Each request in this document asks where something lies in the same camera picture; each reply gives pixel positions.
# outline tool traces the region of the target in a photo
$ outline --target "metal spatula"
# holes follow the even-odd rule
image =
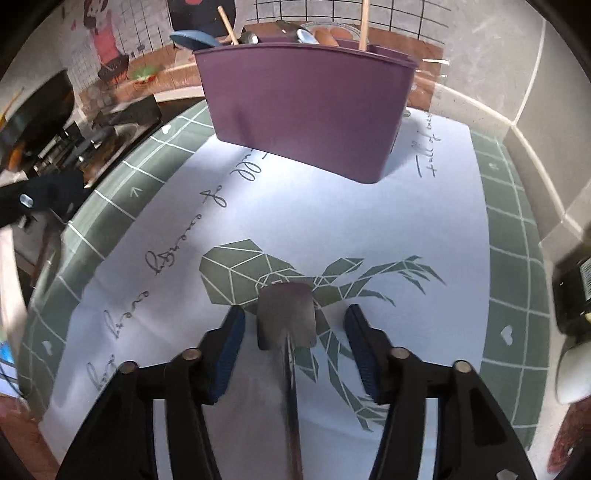
[[[258,346],[261,350],[280,350],[289,334],[294,346],[316,344],[314,296],[304,283],[275,283],[259,292],[256,309]]]
[[[261,350],[279,350],[285,375],[288,452],[294,480],[303,480],[294,348],[316,344],[314,296],[303,283],[276,283],[259,292],[256,329]]]

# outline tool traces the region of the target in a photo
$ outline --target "cable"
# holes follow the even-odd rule
[[[0,372],[2,372],[2,376],[4,377],[4,380],[6,380],[8,382],[8,385],[10,385],[10,387],[14,390],[14,393],[16,393],[23,400],[26,400],[25,396],[15,388],[12,381],[10,380],[10,377],[7,376],[6,372],[4,371],[4,367],[2,366],[2,362],[0,362]]]

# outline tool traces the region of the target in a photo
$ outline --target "paper with plant drawing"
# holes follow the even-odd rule
[[[212,303],[221,305],[240,304],[256,315],[256,299],[261,288],[276,282],[301,282],[312,287],[316,313],[316,334],[328,356],[327,368],[332,386],[349,405],[364,430],[370,430],[368,422],[384,426],[387,408],[375,405],[367,395],[355,395],[339,377],[339,355],[353,359],[346,342],[341,342],[326,321],[323,308],[341,300],[353,302],[358,297],[375,297],[389,302],[393,299],[378,291],[364,288],[374,276],[397,273],[415,285],[423,294],[422,281],[432,278],[444,281],[428,265],[413,255],[402,261],[377,265],[359,274],[354,281],[342,284],[341,275],[356,272],[363,264],[362,258],[339,258],[315,277],[307,277],[294,270],[289,263],[263,252],[251,240],[215,247],[201,260],[199,270]],[[309,348],[295,348],[297,366],[314,383],[318,381],[319,363]]]
[[[116,365],[169,361],[238,303],[246,334],[226,395],[205,411],[212,446],[223,478],[289,478],[279,358],[258,350],[254,313],[261,287],[298,281],[313,287],[319,340],[295,355],[304,475],[367,478],[386,410],[363,391],[342,328],[348,305],[394,345],[442,364],[480,364],[488,314],[488,220],[468,129],[413,111],[388,171],[363,185],[208,140],[98,267],[72,315],[43,420],[54,453],[65,453]],[[158,407],[161,480],[164,425]],[[429,430],[427,458],[433,441]]]

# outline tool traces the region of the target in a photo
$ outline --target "black pan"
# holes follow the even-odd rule
[[[66,70],[37,89],[0,129],[0,172],[23,170],[62,129],[74,109]]]

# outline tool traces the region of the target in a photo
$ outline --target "label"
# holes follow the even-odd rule
[[[585,301],[591,299],[591,258],[579,267],[583,289],[585,290]]]

